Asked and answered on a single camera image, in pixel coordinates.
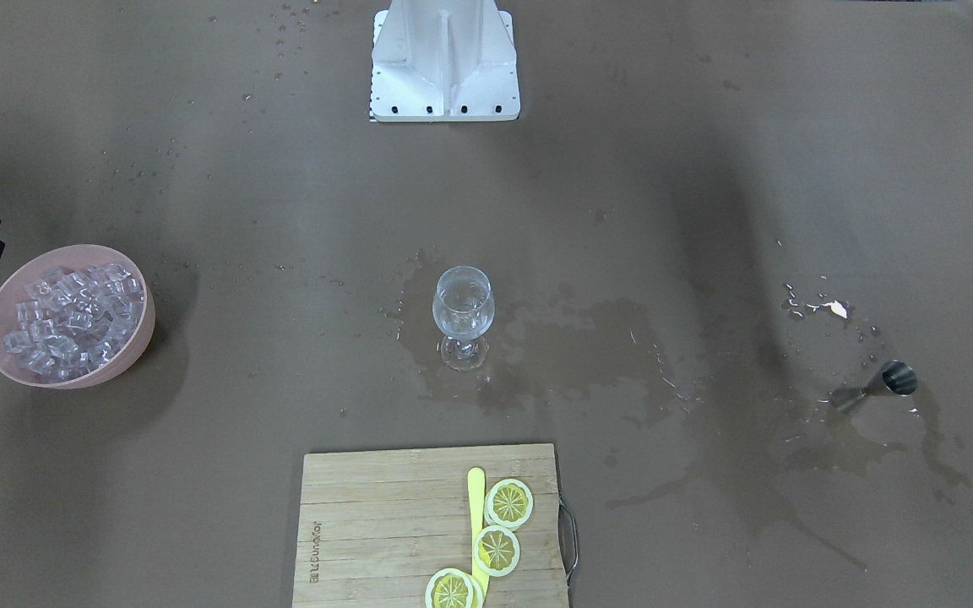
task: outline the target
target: yellow spatula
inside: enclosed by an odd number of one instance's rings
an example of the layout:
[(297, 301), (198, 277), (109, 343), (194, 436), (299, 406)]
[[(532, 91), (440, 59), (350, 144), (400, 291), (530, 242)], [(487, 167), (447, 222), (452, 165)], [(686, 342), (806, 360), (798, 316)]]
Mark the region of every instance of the yellow spatula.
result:
[(487, 474), (478, 466), (468, 470), (468, 512), (471, 516), (471, 577), (483, 588), (483, 603), (487, 601), (487, 585), (490, 584), (490, 574), (484, 573), (476, 565), (475, 541), (476, 536), (483, 529), (483, 500), (487, 496)]

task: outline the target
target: puddle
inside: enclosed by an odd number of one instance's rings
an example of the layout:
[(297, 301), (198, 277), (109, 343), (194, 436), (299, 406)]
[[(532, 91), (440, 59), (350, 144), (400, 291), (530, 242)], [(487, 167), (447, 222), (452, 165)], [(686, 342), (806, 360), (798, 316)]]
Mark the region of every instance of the puddle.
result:
[(441, 332), (430, 312), (438, 277), (451, 264), (422, 251), (410, 261), (414, 268), (397, 308), (383, 314), (399, 323), (399, 342), (424, 377), (427, 399), (505, 411), (636, 381), (645, 389), (644, 416), (633, 419), (637, 427), (671, 415), (668, 405), (679, 400), (678, 383), (644, 305), (610, 300), (577, 308), (574, 290), (565, 284), (541, 301), (511, 301), (502, 287), (497, 316), (486, 332), (490, 355), (482, 368), (460, 373), (441, 362)]

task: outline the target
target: wine glass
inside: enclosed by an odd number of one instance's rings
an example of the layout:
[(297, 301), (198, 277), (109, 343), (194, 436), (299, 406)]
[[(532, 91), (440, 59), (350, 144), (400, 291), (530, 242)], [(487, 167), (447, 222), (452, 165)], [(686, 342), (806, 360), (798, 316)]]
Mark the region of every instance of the wine glass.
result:
[(433, 322), (445, 338), (438, 344), (441, 361), (457, 371), (483, 365), (487, 342), (482, 338), (494, 323), (490, 280), (474, 266), (445, 270), (433, 292)]

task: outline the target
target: metal handle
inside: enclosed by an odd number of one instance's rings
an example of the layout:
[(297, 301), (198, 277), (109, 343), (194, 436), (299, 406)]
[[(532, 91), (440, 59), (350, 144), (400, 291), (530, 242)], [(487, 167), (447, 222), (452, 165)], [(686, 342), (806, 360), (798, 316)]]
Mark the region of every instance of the metal handle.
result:
[(568, 508), (568, 504), (565, 504), (565, 497), (561, 496), (561, 492), (557, 494), (557, 527), (559, 532), (563, 530), (561, 526), (561, 516), (565, 514), (568, 519), (568, 534), (570, 535), (570, 546), (573, 547), (573, 562), (570, 565), (565, 565), (565, 555), (561, 556), (561, 565), (565, 569), (565, 584), (573, 584), (573, 573), (576, 573), (576, 567), (580, 564), (580, 534), (578, 529), (576, 529), (576, 517), (573, 516), (573, 512)]

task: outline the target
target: wooden cutting board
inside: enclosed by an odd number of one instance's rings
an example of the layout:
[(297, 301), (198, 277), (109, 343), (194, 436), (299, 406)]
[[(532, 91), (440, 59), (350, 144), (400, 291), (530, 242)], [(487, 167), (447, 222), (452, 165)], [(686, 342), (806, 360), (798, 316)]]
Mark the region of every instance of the wooden cutting board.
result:
[(292, 604), (421, 608), (437, 570), (470, 573), (472, 466), (486, 471), (487, 490), (516, 477), (535, 497), (517, 530), (519, 565), (491, 578), (484, 608), (568, 608), (550, 443), (306, 455)]

